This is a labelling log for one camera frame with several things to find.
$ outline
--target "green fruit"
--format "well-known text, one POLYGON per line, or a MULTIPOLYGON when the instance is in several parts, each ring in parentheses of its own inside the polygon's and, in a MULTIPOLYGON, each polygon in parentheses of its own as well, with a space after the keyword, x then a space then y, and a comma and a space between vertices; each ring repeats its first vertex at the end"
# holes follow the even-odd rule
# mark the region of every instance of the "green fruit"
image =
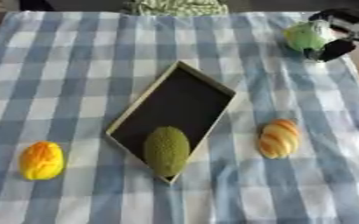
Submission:
POLYGON ((294 50, 303 52, 306 48, 320 50, 328 41, 327 27, 320 22, 297 23, 284 31, 287 44, 294 50))
POLYGON ((162 177, 179 173, 189 152, 187 137, 174 127, 159 127, 144 142, 145 162, 162 177))

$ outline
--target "yellow bread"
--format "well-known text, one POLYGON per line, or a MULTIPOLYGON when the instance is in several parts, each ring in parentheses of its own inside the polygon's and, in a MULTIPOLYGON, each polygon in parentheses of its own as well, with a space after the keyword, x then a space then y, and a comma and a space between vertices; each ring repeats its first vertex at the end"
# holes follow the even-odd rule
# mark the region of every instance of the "yellow bread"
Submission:
POLYGON ((26 179, 52 179, 64 168, 61 148, 52 142, 37 142, 19 157, 19 170, 26 179))
POLYGON ((299 145, 299 132, 294 122, 277 119, 266 125, 259 139, 260 152, 267 158, 285 158, 299 145))

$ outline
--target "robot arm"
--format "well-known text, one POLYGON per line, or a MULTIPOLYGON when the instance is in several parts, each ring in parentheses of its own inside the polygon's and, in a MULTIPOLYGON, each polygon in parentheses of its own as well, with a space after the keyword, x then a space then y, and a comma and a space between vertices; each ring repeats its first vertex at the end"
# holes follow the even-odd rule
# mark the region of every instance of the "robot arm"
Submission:
POLYGON ((354 41, 359 41, 359 10, 323 10, 313 14, 309 21, 319 19, 328 21, 332 29, 345 33, 346 37, 327 43, 319 51, 306 49, 304 53, 307 58, 329 61, 355 49, 354 41))

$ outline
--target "table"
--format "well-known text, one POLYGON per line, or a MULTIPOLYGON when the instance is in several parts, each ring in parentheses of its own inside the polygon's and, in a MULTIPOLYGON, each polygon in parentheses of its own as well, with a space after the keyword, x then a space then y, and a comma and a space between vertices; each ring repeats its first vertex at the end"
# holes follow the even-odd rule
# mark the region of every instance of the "table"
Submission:
POLYGON ((0 223, 359 223, 359 75, 349 57, 304 63, 285 47, 281 30, 302 17, 8 13, 0 223), (175 60, 237 95, 168 186, 102 131, 175 60), (270 160, 255 140, 276 117, 297 122, 301 144, 270 160), (18 154, 37 140, 64 150, 55 179, 18 175, 18 154))

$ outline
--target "green cloth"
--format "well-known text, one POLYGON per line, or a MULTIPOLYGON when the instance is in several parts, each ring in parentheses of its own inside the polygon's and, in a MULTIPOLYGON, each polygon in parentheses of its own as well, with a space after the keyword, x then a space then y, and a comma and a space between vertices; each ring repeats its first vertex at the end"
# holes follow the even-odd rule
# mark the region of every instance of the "green cloth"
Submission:
POLYGON ((141 0, 137 13, 154 16, 206 16, 228 14, 226 4, 218 0, 141 0))

